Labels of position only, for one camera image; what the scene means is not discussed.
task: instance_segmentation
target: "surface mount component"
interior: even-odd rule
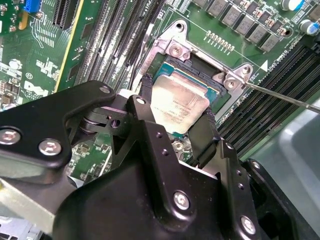
[[[226,5],[227,5],[226,0],[215,0],[207,9],[207,12],[214,17],[218,17],[222,13],[222,11],[225,9]]]
[[[247,32],[250,30],[252,25],[254,24],[254,20],[249,16],[244,16],[239,25],[236,27],[235,31],[245,36]]]
[[[222,19],[222,22],[229,27],[232,27],[240,16],[241,11],[236,6],[231,6],[231,8],[227,11],[226,15]]]
[[[264,35],[267,33],[267,30],[261,26],[261,25],[258,25],[256,27],[256,29],[251,33],[251,35],[248,37],[248,39],[257,44],[261,41],[261,39],[264,37]]]
[[[277,42],[279,42],[279,38],[276,35],[271,34],[260,48],[265,52],[270,52],[277,44]]]

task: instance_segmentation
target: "silver screw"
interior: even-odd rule
[[[19,142],[21,139],[20,133],[13,129],[1,129],[0,130],[0,144],[12,145]]]
[[[256,168],[256,169],[260,169],[260,165],[259,163],[257,163],[256,161],[252,162],[252,165]]]
[[[235,87],[235,82],[234,81],[229,81],[227,83],[227,85],[228,85],[228,88],[233,89]]]
[[[102,92],[104,92],[105,94],[109,94],[110,93],[110,90],[107,87],[100,87],[100,90]]]
[[[55,156],[61,152],[60,143],[54,139],[46,139],[39,144],[39,151],[46,156]]]
[[[172,145],[178,151],[184,149],[184,145],[179,141],[175,141]]]
[[[190,207],[190,202],[188,197],[180,191],[176,191],[174,193],[173,200],[175,205],[181,210],[187,210]]]
[[[241,217],[241,223],[242,223],[242,226],[243,226],[244,230],[248,234],[253,235],[253,234],[256,233],[255,225],[253,224],[253,222],[247,216],[242,216]]]
[[[136,98],[136,101],[137,101],[138,103],[140,103],[140,104],[146,104],[146,101],[143,100],[143,99],[140,98],[140,97],[137,97],[137,98]]]
[[[182,48],[181,48],[181,46],[175,44],[170,47],[169,52],[172,57],[178,58],[178,57],[180,57],[180,55],[182,53]]]

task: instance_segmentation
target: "black pcie slot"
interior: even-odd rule
[[[92,73],[90,74],[91,79],[99,79],[100,78],[100,70],[102,68],[102,63],[104,61],[104,58],[107,53],[107,49],[110,46],[111,40],[114,38],[116,31],[118,28],[121,28],[123,24],[123,18],[126,18],[127,16],[123,16],[126,6],[128,4],[129,0],[121,0],[120,4],[117,6],[117,9],[115,10],[115,15],[111,20],[111,26],[109,30],[104,35],[103,43],[101,48],[99,49],[99,54],[97,55],[97,58],[94,62],[94,68]]]
[[[115,13],[115,8],[119,4],[119,0],[115,0],[110,4],[110,0],[103,2],[101,10],[98,14],[98,22],[95,24],[91,40],[88,42],[87,52],[80,67],[80,71],[76,77],[76,84],[85,83],[89,80],[91,71],[94,67],[94,61],[97,58],[98,50],[103,42],[104,36],[109,29],[111,19]]]
[[[298,45],[268,74],[261,85],[306,101],[320,89],[319,63],[320,59],[317,56],[304,46]],[[296,109],[298,107],[295,105],[253,91],[219,127],[219,131],[221,136],[235,146],[241,157]]]
[[[78,0],[57,0],[53,15],[53,25],[66,30],[71,27]]]
[[[317,69],[314,69],[309,75],[314,75],[314,72],[318,71]],[[287,89],[285,92],[283,92],[284,95],[288,95],[292,98],[297,98],[299,97],[301,90],[306,89],[307,87],[310,86],[310,82],[312,82],[313,78],[308,78],[306,79],[306,81],[300,81],[299,79],[294,83],[294,87],[291,86],[289,89]],[[274,115],[277,115],[278,113],[283,113],[286,112],[286,109],[284,108],[285,106],[288,105],[287,102],[277,99],[275,97],[269,96],[265,102],[269,102],[269,104],[266,104],[264,106],[260,106],[260,109],[258,108],[256,110],[257,114],[260,114],[261,117],[257,117],[255,120],[251,121],[250,124],[250,129],[248,129],[247,127],[244,127],[245,134],[242,135],[241,132],[239,132],[238,135],[236,135],[235,137],[228,137],[229,141],[232,141],[235,144],[235,148],[236,147],[240,147],[242,145],[242,143],[240,141],[243,141],[243,139],[241,139],[243,136],[254,136],[255,134],[257,134],[257,132],[260,132],[260,129],[263,129],[265,124],[268,123],[270,121],[270,118],[274,119]]]
[[[307,54],[307,50],[302,46],[297,45],[292,51],[290,51],[287,56],[282,60],[281,64],[278,64],[275,69],[270,72],[260,84],[261,87],[273,90],[275,84],[282,79],[286,73],[294,67],[294,64]],[[243,101],[240,107],[237,107],[233,114],[221,125],[219,126],[219,132],[222,135],[226,135],[228,132],[232,131],[235,126],[243,119],[243,110],[246,112],[253,108],[262,98],[263,95],[260,92],[253,91],[251,94]]]
[[[283,81],[280,82],[280,86],[277,86],[276,89],[274,91],[276,91],[277,93],[281,93],[284,95],[287,95],[289,97],[294,97],[293,95],[289,95],[289,92],[287,93],[286,90],[287,89],[292,89],[293,87],[293,83],[299,79],[301,77],[302,74],[305,73],[305,70],[308,69],[313,63],[314,60],[316,59],[315,56],[308,56],[305,55],[305,57],[300,59],[300,63],[306,63],[306,64],[300,64],[299,67],[297,68],[291,68],[290,72],[287,72],[287,78],[290,79],[290,81]],[[271,111],[272,109],[269,109],[269,107],[274,108],[274,100],[275,98],[267,95],[267,94],[263,94],[259,100],[259,102],[261,104],[257,104],[257,102],[255,102],[254,106],[251,107],[250,111],[248,111],[246,114],[244,114],[242,116],[243,119],[247,119],[249,122],[255,119],[259,119],[259,117],[261,117],[261,111],[265,111],[266,113],[268,113],[269,111]],[[248,129],[246,128],[246,125],[248,124],[248,122],[243,121],[241,123],[239,123],[238,125],[236,125],[236,127],[233,129],[233,131],[230,131],[229,133],[227,133],[226,135],[224,135],[224,137],[226,137],[229,141],[235,141],[237,142],[237,140],[235,139],[236,136],[241,135],[244,131],[248,131]]]

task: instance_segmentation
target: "white label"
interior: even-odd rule
[[[35,86],[33,85],[31,82],[29,81],[25,81],[24,82],[24,86],[23,88],[25,90],[28,90],[30,92],[34,92],[35,94],[37,94],[38,96],[42,96],[42,97],[46,97],[49,94],[48,90],[43,90],[40,86]]]

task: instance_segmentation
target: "ram slot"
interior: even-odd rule
[[[89,80],[90,74],[94,68],[94,62],[99,54],[99,49],[103,43],[104,37],[109,30],[111,19],[114,16],[116,7],[120,0],[106,0],[98,14],[98,21],[95,24],[93,34],[88,41],[87,53],[76,77],[76,84],[85,83]]]
[[[117,9],[115,11],[115,15],[113,19],[111,20],[111,26],[107,33],[104,35],[102,46],[100,47],[98,51],[97,58],[94,61],[94,69],[92,70],[92,73],[90,74],[91,79],[100,79],[101,75],[101,69],[103,69],[105,58],[108,58],[109,55],[109,47],[113,41],[114,38],[117,38],[117,30],[123,28],[124,21],[126,20],[127,16],[124,16],[124,12],[126,9],[126,6],[128,4],[129,0],[122,0],[120,1],[120,4],[117,6]]]
[[[123,24],[125,28],[121,29],[121,32],[119,33],[119,36],[114,44],[112,53],[109,56],[105,66],[102,68],[103,72],[101,74],[101,78],[104,79],[104,82],[106,84],[109,83],[107,75],[109,72],[113,73],[115,71],[118,62],[117,60],[119,59],[119,56],[124,53],[126,46],[129,44],[129,41],[135,29],[134,26],[137,24],[143,9],[143,1],[135,1],[131,6],[131,9],[129,11],[130,14],[128,14],[130,18],[126,18],[126,22]]]

